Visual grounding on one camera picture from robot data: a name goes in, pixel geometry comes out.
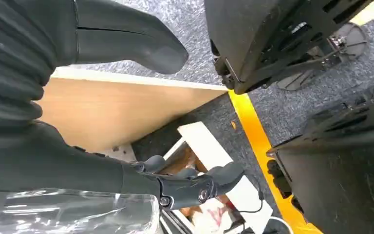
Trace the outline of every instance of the wooden panel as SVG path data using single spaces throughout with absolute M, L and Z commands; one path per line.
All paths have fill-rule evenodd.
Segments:
M 58 68 L 40 120 L 89 151 L 133 142 L 225 93 L 217 85 Z

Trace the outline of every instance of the transparent plastic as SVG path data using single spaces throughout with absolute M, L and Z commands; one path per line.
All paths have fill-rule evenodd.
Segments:
M 155 196 L 65 189 L 0 192 L 0 234 L 154 234 Z

